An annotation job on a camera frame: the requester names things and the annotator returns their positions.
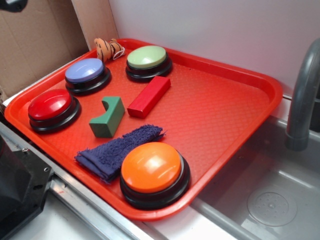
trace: red tray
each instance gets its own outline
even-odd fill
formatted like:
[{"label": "red tray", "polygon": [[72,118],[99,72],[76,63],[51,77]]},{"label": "red tray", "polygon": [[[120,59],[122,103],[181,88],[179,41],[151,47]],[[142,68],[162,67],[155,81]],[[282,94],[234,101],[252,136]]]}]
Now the red tray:
[{"label": "red tray", "polygon": [[[126,55],[142,46],[151,45],[133,39],[119,39]],[[187,160],[191,170],[189,190],[176,203],[158,210],[139,210],[123,197],[119,178],[108,185],[81,167],[74,157],[78,151],[108,142],[96,138],[89,121],[102,115],[102,98],[120,96],[127,108],[147,83],[128,80],[127,57],[107,62],[112,80],[101,91],[78,96],[82,112],[68,128],[51,134],[37,134],[29,125],[28,106],[39,94],[65,88],[65,71],[74,62],[35,84],[6,108],[5,117],[121,214],[132,220],[153,221],[172,216],[187,207],[204,186],[223,167],[237,149],[265,121],[282,99],[282,88],[273,78],[246,69],[167,49],[173,70],[167,76],[171,87],[145,119],[125,112],[114,138],[144,125],[153,124],[166,131],[163,142],[175,147]],[[76,61],[96,58],[92,50]]]}]

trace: stuffed animal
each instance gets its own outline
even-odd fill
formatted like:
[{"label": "stuffed animal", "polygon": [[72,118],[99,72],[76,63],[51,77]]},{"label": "stuffed animal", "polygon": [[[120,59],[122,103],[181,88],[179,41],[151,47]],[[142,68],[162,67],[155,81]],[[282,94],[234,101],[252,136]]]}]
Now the stuffed animal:
[{"label": "stuffed animal", "polygon": [[96,45],[97,58],[103,63],[107,60],[115,60],[125,54],[125,48],[114,38],[112,38],[110,42],[101,38],[96,38],[94,39],[94,43]]}]

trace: red block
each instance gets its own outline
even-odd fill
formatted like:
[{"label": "red block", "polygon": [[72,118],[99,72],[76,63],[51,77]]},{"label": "red block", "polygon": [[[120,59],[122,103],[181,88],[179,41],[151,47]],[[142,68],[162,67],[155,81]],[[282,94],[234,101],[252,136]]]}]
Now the red block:
[{"label": "red block", "polygon": [[144,119],[170,86],[169,78],[155,76],[127,108],[128,114]]}]

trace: stainless steel sink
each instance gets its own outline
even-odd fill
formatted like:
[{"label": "stainless steel sink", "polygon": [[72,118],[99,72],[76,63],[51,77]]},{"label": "stainless steel sink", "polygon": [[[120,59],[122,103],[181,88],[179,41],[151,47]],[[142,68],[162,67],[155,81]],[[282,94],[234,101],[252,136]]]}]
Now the stainless steel sink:
[{"label": "stainless steel sink", "polygon": [[237,239],[320,239],[320,135],[296,152],[285,129],[270,117],[192,206]]}]

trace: green button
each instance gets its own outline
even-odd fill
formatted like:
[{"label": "green button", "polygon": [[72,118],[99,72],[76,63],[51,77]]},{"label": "green button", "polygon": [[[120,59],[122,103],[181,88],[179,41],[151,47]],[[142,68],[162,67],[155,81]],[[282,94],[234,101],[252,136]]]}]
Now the green button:
[{"label": "green button", "polygon": [[166,59],[166,50],[161,46],[143,46],[128,55],[128,64],[136,69],[152,68]]}]

